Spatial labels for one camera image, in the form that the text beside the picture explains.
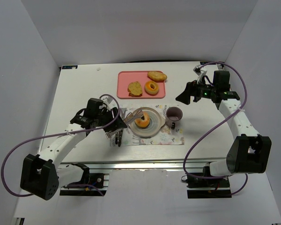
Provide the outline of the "metal serving tongs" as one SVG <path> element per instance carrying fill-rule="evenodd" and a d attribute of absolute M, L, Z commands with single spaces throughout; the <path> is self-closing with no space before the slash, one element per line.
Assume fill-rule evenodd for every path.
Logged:
<path fill-rule="evenodd" d="M 136 112 L 129 113 L 124 119 L 122 119 L 122 121 L 125 123 L 125 125 L 127 127 L 130 123 L 132 123 L 136 119 L 141 119 L 143 117 L 144 117 L 143 111 L 138 109 L 138 110 L 136 110 Z M 111 138 L 114 134 L 116 134 L 117 132 L 119 132 L 120 130 L 122 130 L 126 127 L 120 127 L 120 128 L 117 128 L 115 131 L 109 131 L 109 132 L 105 133 L 106 137 Z"/>

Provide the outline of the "glazed top donut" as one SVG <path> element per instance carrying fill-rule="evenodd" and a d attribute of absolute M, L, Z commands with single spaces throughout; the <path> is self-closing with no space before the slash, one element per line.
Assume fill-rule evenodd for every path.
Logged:
<path fill-rule="evenodd" d="M 144 112 L 143 117 L 136 119 L 134 123 L 140 128 L 146 128 L 150 123 L 150 116 Z"/>

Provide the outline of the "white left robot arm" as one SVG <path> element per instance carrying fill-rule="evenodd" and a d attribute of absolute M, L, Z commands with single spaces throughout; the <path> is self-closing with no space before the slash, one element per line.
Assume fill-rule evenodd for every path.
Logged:
<path fill-rule="evenodd" d="M 90 186 L 90 172 L 86 165 L 74 163 L 61 168 L 61 162 L 91 131 L 102 128 L 105 133 L 111 133 L 126 127 L 118 108 L 109 108 L 103 100 L 90 98 L 86 108 L 79 110 L 70 120 L 64 135 L 39 154 L 29 154 L 24 159 L 21 189 L 49 200 L 60 187 Z"/>

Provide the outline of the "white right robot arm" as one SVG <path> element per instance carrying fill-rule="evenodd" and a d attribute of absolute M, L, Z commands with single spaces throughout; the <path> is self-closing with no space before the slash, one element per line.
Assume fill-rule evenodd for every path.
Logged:
<path fill-rule="evenodd" d="M 214 72 L 213 82 L 206 84 L 206 71 L 195 68 L 197 80 L 188 82 L 185 90 L 176 100 L 189 105 L 201 98 L 211 99 L 224 116 L 234 138 L 234 142 L 225 159 L 211 162 L 204 169 L 201 179 L 222 179 L 236 173 L 264 173 L 272 146 L 268 136 L 262 136 L 253 127 L 242 110 L 240 97 L 230 90 L 228 71 Z"/>

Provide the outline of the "oval bread roll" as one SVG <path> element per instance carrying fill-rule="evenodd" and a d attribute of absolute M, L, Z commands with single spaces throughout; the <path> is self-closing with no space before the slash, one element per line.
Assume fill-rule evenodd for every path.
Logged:
<path fill-rule="evenodd" d="M 148 71 L 147 76 L 154 82 L 164 82 L 167 80 L 167 75 L 158 71 Z"/>

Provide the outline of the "seeded bread slice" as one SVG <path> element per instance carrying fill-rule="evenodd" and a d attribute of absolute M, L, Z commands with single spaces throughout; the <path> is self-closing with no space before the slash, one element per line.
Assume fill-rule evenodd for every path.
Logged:
<path fill-rule="evenodd" d="M 127 91 L 131 97 L 141 97 L 142 96 L 142 86 L 138 81 L 131 82 L 128 84 Z"/>

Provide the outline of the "metal fork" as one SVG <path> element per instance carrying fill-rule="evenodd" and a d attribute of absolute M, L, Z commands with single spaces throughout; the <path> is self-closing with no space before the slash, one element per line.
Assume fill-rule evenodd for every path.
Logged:
<path fill-rule="evenodd" d="M 117 132 L 115 134 L 115 144 L 118 145 L 119 144 L 119 132 Z"/>

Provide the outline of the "metal knife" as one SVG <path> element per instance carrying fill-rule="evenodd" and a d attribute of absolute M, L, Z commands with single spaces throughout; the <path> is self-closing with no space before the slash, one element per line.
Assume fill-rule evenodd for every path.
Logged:
<path fill-rule="evenodd" d="M 127 108 L 121 108 L 121 119 L 122 120 L 124 120 L 126 117 L 126 111 L 127 111 Z M 123 129 L 121 129 L 119 131 L 119 144 L 118 144 L 119 147 L 121 146 L 122 136 L 123 136 Z"/>

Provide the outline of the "purple mug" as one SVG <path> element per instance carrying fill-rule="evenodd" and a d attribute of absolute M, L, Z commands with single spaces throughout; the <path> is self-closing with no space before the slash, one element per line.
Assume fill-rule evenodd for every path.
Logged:
<path fill-rule="evenodd" d="M 169 107 L 166 111 L 165 122 L 166 125 L 172 130 L 175 129 L 176 125 L 179 124 L 183 117 L 183 112 L 178 107 Z"/>

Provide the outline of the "blue right corner sticker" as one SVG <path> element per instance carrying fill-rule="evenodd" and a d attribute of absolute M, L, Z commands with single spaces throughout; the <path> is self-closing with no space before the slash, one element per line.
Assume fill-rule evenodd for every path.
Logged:
<path fill-rule="evenodd" d="M 216 63 L 214 61 L 201 61 L 200 62 L 200 65 L 205 65 L 205 64 L 215 65 Z"/>

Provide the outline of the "blue corner sticker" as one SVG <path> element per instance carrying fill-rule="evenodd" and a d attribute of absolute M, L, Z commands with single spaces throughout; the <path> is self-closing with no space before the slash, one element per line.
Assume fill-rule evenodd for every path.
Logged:
<path fill-rule="evenodd" d="M 214 61 L 201 61 L 200 62 L 200 65 L 205 65 L 205 64 L 215 65 L 216 63 Z"/>
<path fill-rule="evenodd" d="M 62 66 L 61 69 L 65 70 L 65 69 L 77 69 L 78 66 L 77 65 L 66 65 L 66 66 Z"/>

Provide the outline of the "lower donut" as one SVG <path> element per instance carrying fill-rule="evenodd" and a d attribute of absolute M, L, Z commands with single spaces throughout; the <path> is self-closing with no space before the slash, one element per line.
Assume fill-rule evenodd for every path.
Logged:
<path fill-rule="evenodd" d="M 159 92 L 159 85 L 154 81 L 148 81 L 144 85 L 145 91 L 150 95 L 156 95 Z"/>

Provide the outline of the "floral placemat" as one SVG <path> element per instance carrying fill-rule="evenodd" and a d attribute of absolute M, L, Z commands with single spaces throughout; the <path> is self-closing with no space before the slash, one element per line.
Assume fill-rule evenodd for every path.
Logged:
<path fill-rule="evenodd" d="M 145 107 L 150 107 L 159 112 L 164 118 L 166 117 L 166 111 L 169 107 L 172 107 L 169 104 L 163 105 L 147 105 Z M 161 127 L 160 131 L 153 137 L 142 138 L 134 135 L 129 128 L 129 125 L 126 129 L 123 130 L 123 136 L 121 141 L 121 146 L 132 146 L 132 145 L 184 145 L 185 139 L 183 136 L 183 129 L 181 125 L 176 125 L 175 129 L 172 130 L 169 128 L 166 123 Z M 111 147 L 116 147 L 115 144 L 115 135 L 109 139 L 109 145 Z"/>

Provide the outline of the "pink plastic tray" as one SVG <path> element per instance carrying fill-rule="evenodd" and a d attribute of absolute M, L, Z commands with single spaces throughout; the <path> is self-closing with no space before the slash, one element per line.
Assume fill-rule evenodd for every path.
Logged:
<path fill-rule="evenodd" d="M 150 95 L 144 90 L 146 82 L 150 81 L 148 71 L 121 71 L 118 74 L 117 97 L 120 99 L 161 99 L 166 96 L 165 82 L 158 82 L 159 92 Z M 128 85 L 132 82 L 139 82 L 142 87 L 142 96 L 129 96 Z"/>

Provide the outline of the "blue left corner sticker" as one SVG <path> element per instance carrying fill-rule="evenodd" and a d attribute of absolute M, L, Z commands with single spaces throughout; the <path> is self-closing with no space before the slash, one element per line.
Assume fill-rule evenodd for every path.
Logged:
<path fill-rule="evenodd" d="M 66 66 L 62 66 L 61 69 L 65 70 L 65 69 L 77 69 L 78 66 L 77 65 L 66 65 Z"/>

